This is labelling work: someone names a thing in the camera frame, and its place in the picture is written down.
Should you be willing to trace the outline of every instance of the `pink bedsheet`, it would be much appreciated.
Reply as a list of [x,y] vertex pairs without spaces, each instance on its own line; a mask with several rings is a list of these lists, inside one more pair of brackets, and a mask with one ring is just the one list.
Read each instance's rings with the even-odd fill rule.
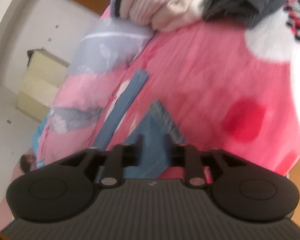
[[[286,20],[279,10],[252,30],[214,21],[157,33],[128,69],[103,75],[102,83],[111,86],[102,95],[93,93],[100,83],[76,90],[78,82],[68,80],[54,106],[84,110],[102,104],[106,110],[96,125],[67,133],[54,131],[48,121],[38,159],[49,164],[90,146],[120,87],[143,68],[148,81],[109,148],[123,142],[159,99],[188,143],[199,150],[222,148],[286,174],[300,157],[300,44]],[[182,171],[169,168],[163,176],[180,177]]]

